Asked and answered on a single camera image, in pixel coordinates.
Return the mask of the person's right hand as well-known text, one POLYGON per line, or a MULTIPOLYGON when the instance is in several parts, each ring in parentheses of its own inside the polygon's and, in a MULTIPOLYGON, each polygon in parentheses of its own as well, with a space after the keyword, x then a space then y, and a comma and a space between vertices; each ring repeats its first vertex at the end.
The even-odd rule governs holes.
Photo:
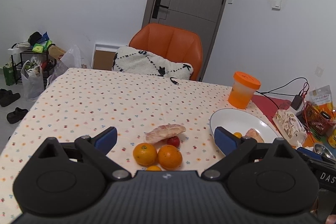
POLYGON ((329 215, 325 221, 325 224, 336 224, 336 215, 329 215))

